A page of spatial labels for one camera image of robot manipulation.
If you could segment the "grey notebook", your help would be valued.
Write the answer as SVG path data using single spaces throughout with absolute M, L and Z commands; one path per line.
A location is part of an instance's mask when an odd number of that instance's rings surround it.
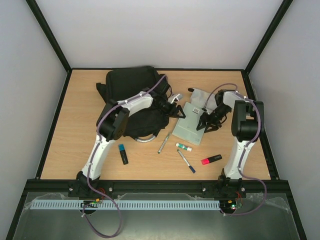
M 192 105 L 190 102 L 186 102 L 183 107 L 183 112 L 186 117 L 180 118 L 177 121 L 172 134 L 186 142 L 199 146 L 205 129 L 197 130 L 197 126 L 204 111 Z

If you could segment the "black student backpack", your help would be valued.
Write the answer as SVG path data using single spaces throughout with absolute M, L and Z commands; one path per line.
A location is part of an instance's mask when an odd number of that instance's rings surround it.
M 167 76 L 152 66 L 108 72 L 105 83 L 96 84 L 105 102 L 96 122 L 98 139 L 157 137 L 175 114 L 176 104 L 167 97 L 170 87 Z

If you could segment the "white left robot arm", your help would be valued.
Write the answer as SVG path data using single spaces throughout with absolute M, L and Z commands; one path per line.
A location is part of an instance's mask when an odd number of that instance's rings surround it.
M 140 91 L 138 94 L 119 101 L 109 100 L 104 106 L 96 126 L 96 139 L 90 156 L 76 176 L 77 181 L 86 183 L 100 178 L 103 164 L 112 145 L 125 133 L 129 117 L 151 106 L 172 118 L 184 119 L 182 107 L 177 104 L 183 98 L 181 93 L 168 99 L 154 91 Z

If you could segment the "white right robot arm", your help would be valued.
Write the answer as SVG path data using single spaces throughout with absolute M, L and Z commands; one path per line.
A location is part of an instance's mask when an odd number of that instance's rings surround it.
M 242 180 L 243 170 L 251 151 L 261 134 L 265 133 L 264 103 L 241 95 L 237 90 L 222 89 L 214 96 L 216 108 L 200 116 L 197 130 L 205 133 L 222 127 L 228 113 L 232 113 L 231 134 L 234 145 L 226 166 L 219 176 L 218 191 L 229 196 Z

